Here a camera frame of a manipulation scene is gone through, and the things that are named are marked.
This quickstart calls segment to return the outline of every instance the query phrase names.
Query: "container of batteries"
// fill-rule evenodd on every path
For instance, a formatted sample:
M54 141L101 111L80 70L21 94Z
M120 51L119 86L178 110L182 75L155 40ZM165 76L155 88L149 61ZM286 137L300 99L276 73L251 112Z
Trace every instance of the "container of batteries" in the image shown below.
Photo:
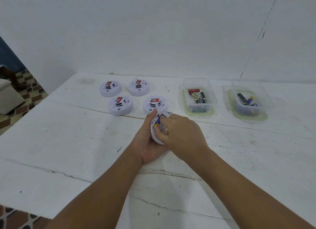
M235 117L264 121L273 103L260 82L232 80L228 91L229 103Z
M217 99L208 79L184 79L183 100L188 115L213 115L215 112Z

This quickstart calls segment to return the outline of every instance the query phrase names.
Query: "person's left arm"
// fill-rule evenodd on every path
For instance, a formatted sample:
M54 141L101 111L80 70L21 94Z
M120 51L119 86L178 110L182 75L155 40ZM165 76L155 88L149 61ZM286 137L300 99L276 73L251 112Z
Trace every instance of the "person's left arm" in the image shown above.
M132 142L116 162L74 198L45 229L115 228L127 193L142 165L152 162L166 146L150 137L150 113Z

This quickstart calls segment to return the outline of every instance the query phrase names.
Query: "smoke detector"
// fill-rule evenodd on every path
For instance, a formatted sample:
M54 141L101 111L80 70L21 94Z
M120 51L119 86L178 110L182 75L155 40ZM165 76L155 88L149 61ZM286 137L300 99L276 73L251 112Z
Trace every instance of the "smoke detector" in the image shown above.
M122 86L117 81L108 81L102 83L99 90L103 97L112 97L119 94L122 91Z
M156 115L156 117L151 121L151 124L150 124L150 134L151 134L151 138L156 142L156 143L159 143L161 145L164 145L164 143L162 141L160 141L157 137L156 137L156 133L155 133L155 130L154 130L154 127L158 127L160 129L160 131L168 134L168 129L166 128L165 125L163 125L161 122L160 122L160 117L169 117L170 115L172 114L172 112L161 112L161 113L158 113Z
M137 79L129 83L128 90L133 96L142 96L149 92L149 83L143 79Z
M159 95L149 96L143 103L143 109L146 114L151 113L154 109L157 109L157 113L168 110L167 100Z
M113 115L124 115L132 111L133 101L129 96L120 95L112 98L107 104L107 108Z

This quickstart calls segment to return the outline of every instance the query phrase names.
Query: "person's right arm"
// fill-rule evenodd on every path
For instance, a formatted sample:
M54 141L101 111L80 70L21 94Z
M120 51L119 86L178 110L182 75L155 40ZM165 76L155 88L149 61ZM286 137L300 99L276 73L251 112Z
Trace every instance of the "person's right arm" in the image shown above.
M212 188L241 229L314 228L210 150L194 121L176 114L160 121L169 134L156 127L156 136Z

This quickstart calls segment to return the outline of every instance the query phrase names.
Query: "patterned floor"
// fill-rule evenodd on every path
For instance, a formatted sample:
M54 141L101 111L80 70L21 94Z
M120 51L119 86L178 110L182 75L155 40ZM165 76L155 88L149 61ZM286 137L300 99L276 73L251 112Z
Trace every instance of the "patterned floor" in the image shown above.
M18 81L27 87L23 91L18 91L25 102L7 115L0 114L0 135L48 96L27 70L17 73L16 76ZM0 229L44 229L49 221L50 219L44 217L0 205Z
M19 107L10 111L7 115L0 114L0 135L8 130L12 125L19 121L32 108L39 104L44 98L48 96L41 85L28 72L28 70L16 74L19 83L26 85L26 89L18 91L25 99L25 102Z

